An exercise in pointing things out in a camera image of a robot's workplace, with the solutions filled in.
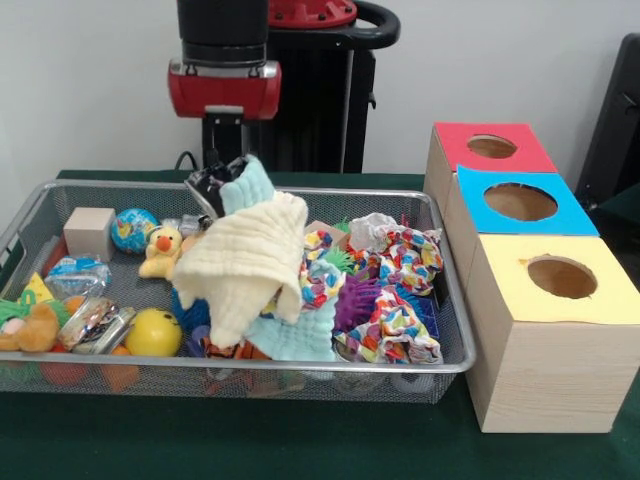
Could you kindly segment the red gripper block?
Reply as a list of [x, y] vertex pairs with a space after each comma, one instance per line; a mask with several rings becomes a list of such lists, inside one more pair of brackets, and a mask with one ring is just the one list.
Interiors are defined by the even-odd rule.
[[276, 61], [253, 67], [206, 67], [169, 62], [167, 83], [177, 116], [203, 118], [203, 166], [221, 160], [218, 146], [221, 120], [214, 114], [233, 115], [229, 155], [233, 161], [248, 151], [244, 120], [271, 120], [278, 112], [282, 70]]

